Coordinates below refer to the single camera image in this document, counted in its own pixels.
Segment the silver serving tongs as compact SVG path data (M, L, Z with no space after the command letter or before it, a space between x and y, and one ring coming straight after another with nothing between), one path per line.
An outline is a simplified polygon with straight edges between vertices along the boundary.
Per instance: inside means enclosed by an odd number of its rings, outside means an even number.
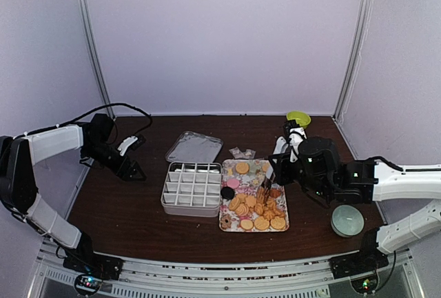
M264 179L256 192L256 200L258 203L262 205L266 204L267 200L270 197L270 190L273 184L273 175L274 169L270 163L266 163L263 166L263 170L265 171Z

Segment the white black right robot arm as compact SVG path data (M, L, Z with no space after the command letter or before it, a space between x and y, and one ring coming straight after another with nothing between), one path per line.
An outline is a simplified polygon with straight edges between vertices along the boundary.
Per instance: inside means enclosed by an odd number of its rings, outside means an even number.
M334 278L373 272L388 265L388 255L440 230L440 166L397 166L382 157L349 163L323 155L269 156L276 182L296 182L314 201L326 204L428 199L421 210L390 225L367 231L357 252L329 260Z

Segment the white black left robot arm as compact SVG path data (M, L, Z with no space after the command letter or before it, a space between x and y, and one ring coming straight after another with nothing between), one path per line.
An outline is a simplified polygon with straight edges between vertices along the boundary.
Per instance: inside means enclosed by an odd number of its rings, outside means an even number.
M123 262L95 252L92 238L68 222L68 202L78 192L73 186L79 166L68 169L78 157L85 166L96 164L108 169L122 181L145 181L139 163L129 152L145 143L143 131L152 117L135 106L147 124L124 138L110 141L118 134L114 119L104 113L112 104L93 108L63 123L1 137L1 203L18 221L28 224L44 238L51 239L65 254L65 268L102 279L116 279ZM62 201L65 195L68 201Z

